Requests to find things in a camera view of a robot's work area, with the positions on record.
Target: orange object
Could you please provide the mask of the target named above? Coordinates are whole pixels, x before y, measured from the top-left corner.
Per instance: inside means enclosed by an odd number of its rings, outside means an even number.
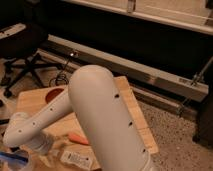
[[[68,138],[70,141],[72,141],[74,143],[78,143],[78,144],[82,144],[82,145],[89,145],[89,141],[86,138],[84,138],[74,132],[70,132],[68,134]]]

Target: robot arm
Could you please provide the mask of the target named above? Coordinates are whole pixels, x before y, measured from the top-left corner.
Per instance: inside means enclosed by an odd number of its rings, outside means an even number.
[[[78,69],[68,88],[33,117],[24,113],[13,115],[4,144],[26,144],[47,153],[52,141],[42,129],[72,109],[104,171],[155,170],[113,75],[95,65]]]

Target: wooden tabletop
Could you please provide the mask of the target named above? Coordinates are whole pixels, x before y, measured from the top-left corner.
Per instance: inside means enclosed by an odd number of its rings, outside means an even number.
[[[158,152],[157,144],[152,136],[152,133],[149,129],[149,126],[144,118],[144,115],[137,103],[137,100],[128,84],[126,77],[116,77],[115,82],[120,90],[121,95],[126,102],[129,112],[131,113],[135,124],[138,128],[138,131],[144,140],[144,143],[151,154]],[[42,107],[46,105],[45,97],[47,93],[54,89],[45,88],[45,89],[36,89],[31,91],[22,92],[19,95],[17,102],[17,111],[27,112],[30,115],[34,115],[38,112]],[[58,122],[52,124],[45,131],[51,133],[52,135],[57,137],[57,141],[54,143],[53,149],[59,149],[59,144],[65,144],[63,146],[64,149],[71,150],[73,152],[80,153],[82,155],[87,155],[93,159],[92,170],[99,170],[100,166],[95,158],[95,155],[90,146],[84,146],[80,144],[71,143],[68,141],[67,133],[75,132],[81,136],[84,136],[84,133],[78,123],[78,120],[75,114],[70,114],[65,118],[59,120]],[[45,164],[40,160],[38,155],[29,149],[27,149],[31,154],[33,160],[35,161],[35,170],[36,171],[51,171],[53,168],[48,168]],[[59,162],[59,160],[54,160],[54,171],[82,171],[75,166],[65,166]]]

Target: speckled floor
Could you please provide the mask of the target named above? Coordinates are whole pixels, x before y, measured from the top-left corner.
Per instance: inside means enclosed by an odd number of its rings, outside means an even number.
[[[45,85],[57,73],[55,69],[40,71]],[[0,78],[2,75],[3,65],[0,60]],[[0,117],[5,118],[13,113],[19,92],[35,88],[38,87],[29,76],[11,89],[14,96],[10,99],[3,97],[3,87],[0,87],[0,99],[5,102],[5,106],[0,108]],[[159,153],[152,155],[159,171],[213,171],[213,150],[191,140],[195,132],[193,122],[141,101],[139,104],[159,146]]]

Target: red object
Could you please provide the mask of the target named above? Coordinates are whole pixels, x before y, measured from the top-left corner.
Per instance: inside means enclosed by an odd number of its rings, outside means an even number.
[[[46,103],[51,102],[56,96],[58,96],[62,91],[64,91],[63,88],[55,88],[51,91],[49,91],[45,97]]]

